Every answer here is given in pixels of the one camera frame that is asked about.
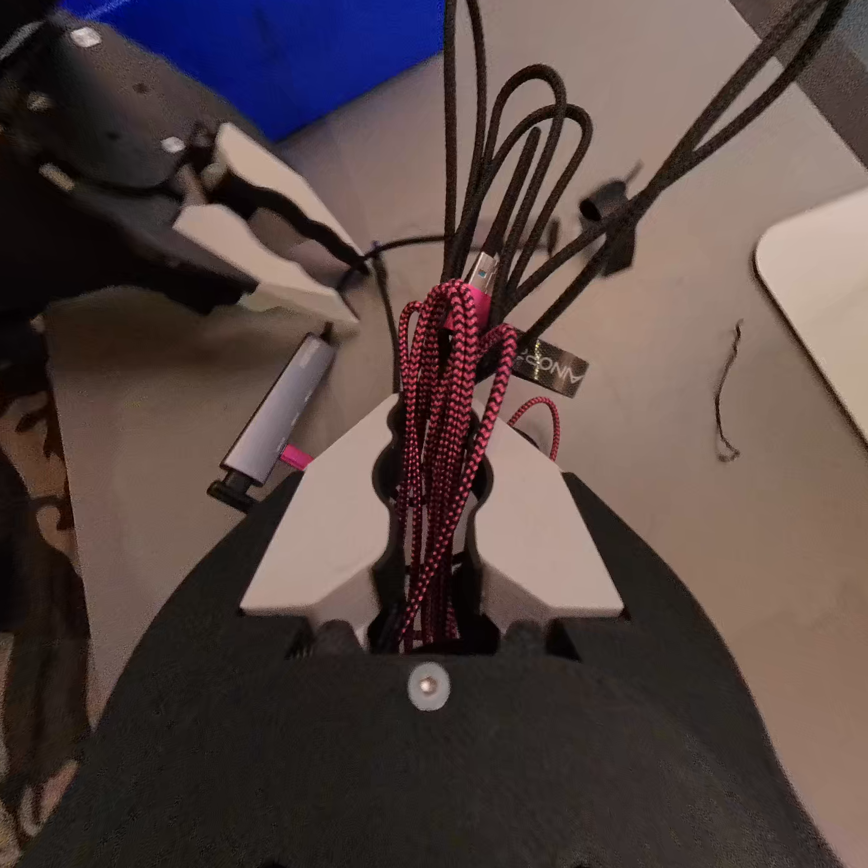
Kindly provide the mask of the white stand with clear arms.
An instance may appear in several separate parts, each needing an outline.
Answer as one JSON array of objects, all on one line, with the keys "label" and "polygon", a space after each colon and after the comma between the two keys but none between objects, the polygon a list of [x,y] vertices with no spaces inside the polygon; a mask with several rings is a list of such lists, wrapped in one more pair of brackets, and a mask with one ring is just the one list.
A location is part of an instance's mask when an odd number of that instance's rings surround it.
[{"label": "white stand with clear arms", "polygon": [[772,223],[754,269],[861,439],[868,438],[868,191]]}]

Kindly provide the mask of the grey usb hub with cable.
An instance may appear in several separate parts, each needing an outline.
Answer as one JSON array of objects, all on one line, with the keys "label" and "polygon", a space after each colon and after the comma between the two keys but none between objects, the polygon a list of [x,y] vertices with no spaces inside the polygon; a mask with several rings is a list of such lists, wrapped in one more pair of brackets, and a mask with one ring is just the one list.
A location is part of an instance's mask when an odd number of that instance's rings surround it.
[{"label": "grey usb hub with cable", "polygon": [[254,505],[248,490],[263,485],[282,461],[291,433],[329,371],[333,354],[329,326],[323,333],[307,332],[303,336],[223,454],[222,478],[207,485],[207,495],[239,513],[246,513]]}]

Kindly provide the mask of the plain blue plastic bin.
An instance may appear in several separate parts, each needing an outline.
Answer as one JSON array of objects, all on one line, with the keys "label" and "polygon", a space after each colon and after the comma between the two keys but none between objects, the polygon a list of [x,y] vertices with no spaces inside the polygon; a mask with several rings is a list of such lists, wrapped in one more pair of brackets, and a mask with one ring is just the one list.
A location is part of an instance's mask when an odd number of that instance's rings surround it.
[{"label": "plain blue plastic bin", "polygon": [[441,0],[68,0],[279,141],[441,51]]}]

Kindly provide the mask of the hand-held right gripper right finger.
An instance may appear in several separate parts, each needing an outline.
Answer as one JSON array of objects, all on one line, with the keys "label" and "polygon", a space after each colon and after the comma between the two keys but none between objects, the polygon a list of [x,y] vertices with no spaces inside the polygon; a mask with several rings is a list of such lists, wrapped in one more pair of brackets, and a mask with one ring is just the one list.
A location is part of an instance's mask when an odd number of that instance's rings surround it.
[{"label": "hand-held right gripper right finger", "polygon": [[481,569],[481,612],[497,629],[623,612],[553,461],[495,420],[477,479],[484,485],[474,505],[474,558]]}]

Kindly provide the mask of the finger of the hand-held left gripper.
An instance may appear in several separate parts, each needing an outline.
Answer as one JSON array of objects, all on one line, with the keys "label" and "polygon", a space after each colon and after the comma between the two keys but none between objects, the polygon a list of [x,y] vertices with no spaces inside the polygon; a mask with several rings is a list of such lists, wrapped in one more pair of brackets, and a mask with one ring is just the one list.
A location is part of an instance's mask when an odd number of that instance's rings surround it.
[{"label": "finger of the hand-held left gripper", "polygon": [[253,280],[254,288],[244,301],[248,309],[284,306],[342,328],[358,326],[352,309],[332,286],[319,285],[296,262],[268,249],[233,209],[219,204],[184,205],[172,227]]},{"label": "finger of the hand-held left gripper", "polygon": [[206,194],[244,220],[257,209],[272,212],[303,241],[316,241],[358,274],[368,272],[360,249],[309,182],[233,122],[222,122],[213,136]]}]

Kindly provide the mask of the black thread scrap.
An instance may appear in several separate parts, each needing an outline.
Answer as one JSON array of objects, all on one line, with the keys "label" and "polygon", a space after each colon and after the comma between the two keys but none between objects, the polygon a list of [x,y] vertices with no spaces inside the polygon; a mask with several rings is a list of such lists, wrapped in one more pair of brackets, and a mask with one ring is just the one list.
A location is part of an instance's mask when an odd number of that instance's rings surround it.
[{"label": "black thread scrap", "polygon": [[727,378],[733,370],[733,362],[738,354],[740,338],[743,338],[743,319],[737,319],[733,323],[730,347],[728,347],[727,358],[723,362],[719,381],[714,386],[714,399],[711,399],[711,407],[714,407],[714,457],[723,464],[728,464],[728,462],[733,462],[740,457],[740,450],[725,433],[725,424],[723,424],[723,389],[725,389]]}]

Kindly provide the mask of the person's camouflage trousers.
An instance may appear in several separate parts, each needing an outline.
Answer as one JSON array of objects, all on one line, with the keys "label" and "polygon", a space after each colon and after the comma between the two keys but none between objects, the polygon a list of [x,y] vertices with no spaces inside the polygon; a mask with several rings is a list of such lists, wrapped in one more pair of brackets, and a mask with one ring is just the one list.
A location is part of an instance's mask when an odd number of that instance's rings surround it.
[{"label": "person's camouflage trousers", "polygon": [[15,866],[90,732],[90,627],[44,317],[0,336],[0,864]]}]

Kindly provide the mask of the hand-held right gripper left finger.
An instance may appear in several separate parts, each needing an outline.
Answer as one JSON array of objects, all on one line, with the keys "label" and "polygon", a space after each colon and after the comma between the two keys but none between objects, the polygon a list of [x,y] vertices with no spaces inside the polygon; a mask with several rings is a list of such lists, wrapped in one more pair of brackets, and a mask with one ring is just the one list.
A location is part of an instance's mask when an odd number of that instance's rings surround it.
[{"label": "hand-held right gripper left finger", "polygon": [[244,614],[345,621],[366,632],[381,603],[374,564],[386,551],[387,506],[374,462],[392,443],[386,396],[301,473],[301,482],[240,599]]}]

